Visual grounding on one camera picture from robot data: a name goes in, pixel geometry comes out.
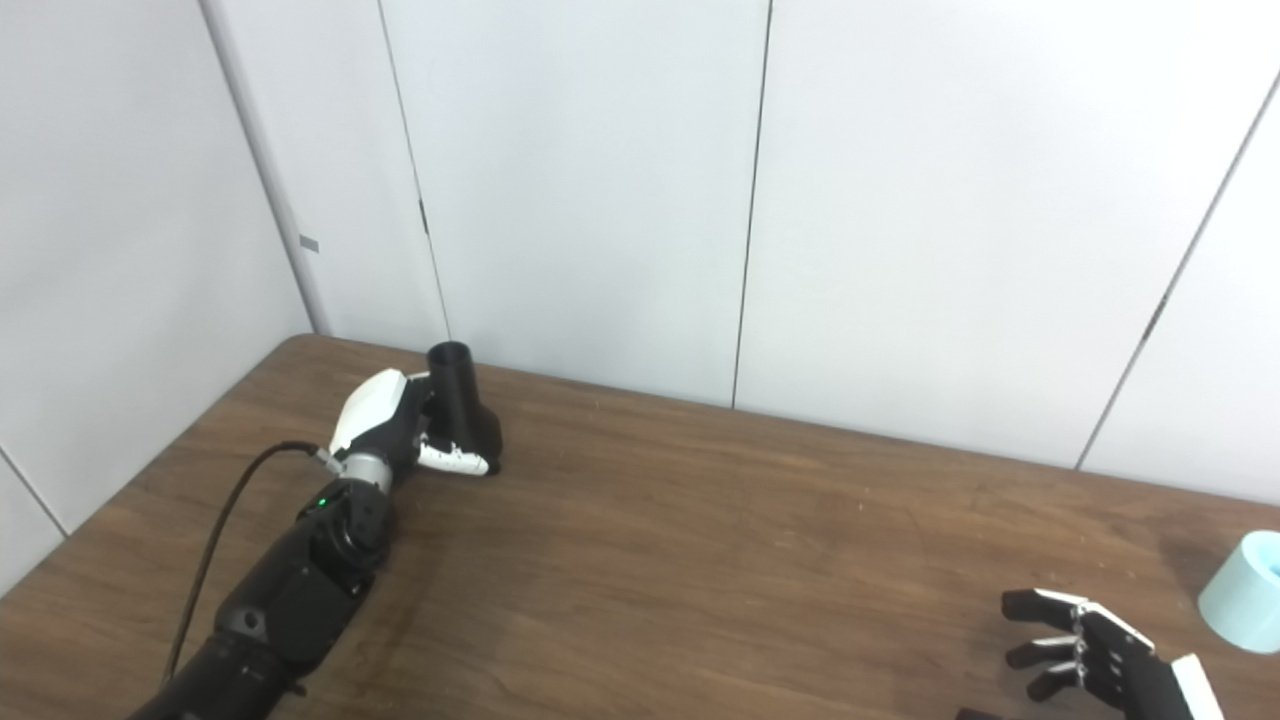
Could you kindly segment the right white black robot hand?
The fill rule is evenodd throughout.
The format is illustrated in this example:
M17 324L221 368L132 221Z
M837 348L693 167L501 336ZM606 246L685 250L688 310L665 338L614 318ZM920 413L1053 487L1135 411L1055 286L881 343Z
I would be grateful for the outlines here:
M1043 588L1005 591L1000 602L1010 621L1059 630L1005 655L1010 669L1039 669L1025 687L1029 701L1044 703L1065 691L1083 691L1125 719L1224 716L1197 655L1161 659L1146 634L1102 603Z

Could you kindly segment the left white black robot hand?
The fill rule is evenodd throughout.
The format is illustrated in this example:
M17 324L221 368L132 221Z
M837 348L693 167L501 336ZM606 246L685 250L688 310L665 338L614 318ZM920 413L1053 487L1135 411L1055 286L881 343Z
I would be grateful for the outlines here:
M346 400L329 446L338 477L383 493L415 468L493 477L502 450L500 423L483 405L474 372L443 366L367 378Z

